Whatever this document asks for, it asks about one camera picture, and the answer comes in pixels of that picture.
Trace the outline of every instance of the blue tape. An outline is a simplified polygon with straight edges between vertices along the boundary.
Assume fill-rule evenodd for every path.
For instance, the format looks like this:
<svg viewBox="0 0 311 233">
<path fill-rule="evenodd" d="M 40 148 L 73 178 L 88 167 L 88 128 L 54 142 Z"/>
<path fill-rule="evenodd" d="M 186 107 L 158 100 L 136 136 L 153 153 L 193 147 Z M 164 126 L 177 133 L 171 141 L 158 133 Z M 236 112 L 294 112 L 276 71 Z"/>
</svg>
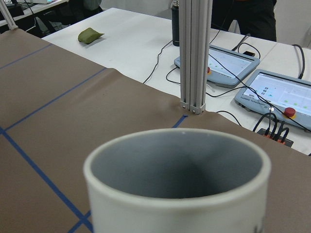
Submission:
<svg viewBox="0 0 311 233">
<path fill-rule="evenodd" d="M 13 61 L 13 62 L 10 62 L 9 64 L 6 64 L 6 65 L 0 67 L 0 69 L 3 69 L 3 68 L 5 68 L 5 67 L 8 67 L 8 66 L 10 66 L 10 65 L 12 65 L 12 64 L 14 64 L 14 63 L 16 63 L 16 62 L 18 62 L 18 61 L 20 61 L 20 60 L 26 58 L 26 57 L 29 57 L 29 56 L 31 56 L 31 55 L 37 53 L 37 52 L 40 52 L 41 50 L 44 50 L 44 49 L 46 49 L 47 47 L 49 47 L 49 46 L 51 46 L 51 45 L 52 45 L 52 44 L 49 44 L 49 45 L 47 45 L 47 46 L 45 46 L 45 47 L 43 47 L 43 48 L 41 48 L 41 49 L 39 49 L 39 50 L 36 50 L 36 51 L 34 51 L 34 52 L 32 52 L 32 53 L 29 53 L 29 54 L 26 55 L 26 56 L 23 56 L 23 57 L 21 57 L 21 58 L 18 58 L 17 60 L 15 60 L 15 61 Z"/>
<path fill-rule="evenodd" d="M 89 81 L 90 79 L 94 78 L 96 75 L 98 75 L 99 73 L 103 72 L 105 69 L 107 68 L 103 68 L 100 71 L 98 71 L 97 73 L 93 74 L 92 76 L 88 77 L 87 79 L 85 79 L 84 81 L 82 81 L 81 83 L 77 84 L 76 86 L 72 87 L 71 89 L 69 89 L 68 91 L 64 92 L 63 94 L 59 95 L 58 97 L 52 99 L 51 101 L 47 102 L 46 104 L 44 104 L 43 106 L 41 106 L 40 108 L 34 110 L 32 113 L 28 114 L 27 116 L 23 117 L 22 119 L 18 120 L 17 122 L 15 122 L 13 125 L 9 126 L 8 128 L 5 129 L 5 131 L 13 128 L 14 126 L 18 125 L 19 123 L 21 123 L 22 121 L 24 121 L 25 119 L 31 117 L 33 114 L 39 112 L 40 110 L 42 110 L 43 108 L 45 108 L 46 106 L 50 105 L 51 103 L 57 101 L 59 98 L 63 97 L 64 95 L 68 94 L 70 91 L 76 89 L 77 87 L 83 85 L 84 83 L 86 83 L 87 81 Z"/>
<path fill-rule="evenodd" d="M 172 128 L 177 128 L 181 124 L 181 122 L 183 122 L 184 119 L 186 119 L 186 117 L 188 117 L 188 115 L 183 114 L 182 117 L 177 121 L 177 123 L 172 126 Z"/>
<path fill-rule="evenodd" d="M 19 147 L 19 145 L 2 130 L 3 136 L 9 143 L 19 152 L 19 154 L 26 160 L 26 162 L 35 170 L 35 172 L 45 181 L 45 183 L 54 191 L 54 193 L 63 201 L 63 203 L 70 208 L 70 210 L 92 231 L 92 224 L 87 218 L 78 210 L 77 207 L 58 189 L 58 187 L 48 178 L 48 176 L 38 167 L 37 164 Z"/>
<path fill-rule="evenodd" d="M 91 216 L 91 211 L 89 210 L 86 215 L 84 215 L 83 219 L 88 219 L 88 217 Z M 82 219 L 80 219 L 80 221 L 78 221 L 69 231 L 68 233 L 74 233 L 81 225 L 82 225 L 83 221 Z M 88 229 L 93 232 L 93 226 L 91 224 L 91 229 L 88 227 Z"/>
</svg>

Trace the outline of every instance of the green bag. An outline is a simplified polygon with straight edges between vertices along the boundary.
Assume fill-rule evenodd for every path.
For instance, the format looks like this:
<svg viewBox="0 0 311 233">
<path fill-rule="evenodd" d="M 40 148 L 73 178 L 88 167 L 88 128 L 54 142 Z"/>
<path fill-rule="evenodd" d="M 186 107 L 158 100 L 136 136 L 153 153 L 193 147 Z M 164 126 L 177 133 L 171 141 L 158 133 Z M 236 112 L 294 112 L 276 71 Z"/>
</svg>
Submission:
<svg viewBox="0 0 311 233">
<path fill-rule="evenodd" d="M 94 40 L 97 40 L 99 37 L 101 37 L 104 33 L 98 33 L 92 28 L 87 28 L 83 32 L 81 32 L 78 36 L 78 40 L 80 42 L 90 44 Z"/>
</svg>

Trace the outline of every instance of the ceramic mug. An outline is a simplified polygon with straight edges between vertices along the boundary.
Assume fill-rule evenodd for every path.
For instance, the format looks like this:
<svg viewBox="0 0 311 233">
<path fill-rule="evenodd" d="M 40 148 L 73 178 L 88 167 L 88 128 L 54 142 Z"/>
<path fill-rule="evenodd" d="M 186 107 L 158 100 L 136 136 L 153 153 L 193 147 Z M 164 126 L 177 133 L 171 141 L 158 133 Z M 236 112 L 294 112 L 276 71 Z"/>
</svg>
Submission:
<svg viewBox="0 0 311 233">
<path fill-rule="evenodd" d="M 261 233 L 271 163 L 257 145 L 201 129 L 109 141 L 86 159 L 96 233 Z"/>
</svg>

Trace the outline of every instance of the red emergency stop button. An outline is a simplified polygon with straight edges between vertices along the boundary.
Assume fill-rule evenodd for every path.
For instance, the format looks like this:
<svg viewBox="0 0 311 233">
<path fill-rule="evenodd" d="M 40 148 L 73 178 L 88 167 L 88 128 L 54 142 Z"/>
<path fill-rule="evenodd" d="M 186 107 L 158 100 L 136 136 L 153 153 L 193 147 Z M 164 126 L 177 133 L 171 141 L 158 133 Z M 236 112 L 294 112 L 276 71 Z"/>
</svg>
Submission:
<svg viewBox="0 0 311 233">
<path fill-rule="evenodd" d="M 284 115 L 287 117 L 295 116 L 296 110 L 294 108 L 285 108 Z"/>
</svg>

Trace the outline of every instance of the aluminum profile column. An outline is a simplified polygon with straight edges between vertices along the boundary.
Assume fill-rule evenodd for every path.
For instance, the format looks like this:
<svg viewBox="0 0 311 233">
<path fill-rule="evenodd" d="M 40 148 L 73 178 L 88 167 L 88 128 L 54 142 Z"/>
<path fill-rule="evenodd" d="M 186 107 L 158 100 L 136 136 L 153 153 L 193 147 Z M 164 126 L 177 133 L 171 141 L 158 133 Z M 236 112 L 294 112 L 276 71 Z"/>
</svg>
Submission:
<svg viewBox="0 0 311 233">
<path fill-rule="evenodd" d="M 212 0 L 179 1 L 181 106 L 205 110 Z"/>
<path fill-rule="evenodd" d="M 6 7 L 3 0 L 0 0 L 0 11 L 1 11 L 4 19 L 6 20 L 10 30 L 14 30 L 14 29 L 18 28 L 18 26 L 15 24 L 10 12 L 9 12 L 8 8 Z"/>
</svg>

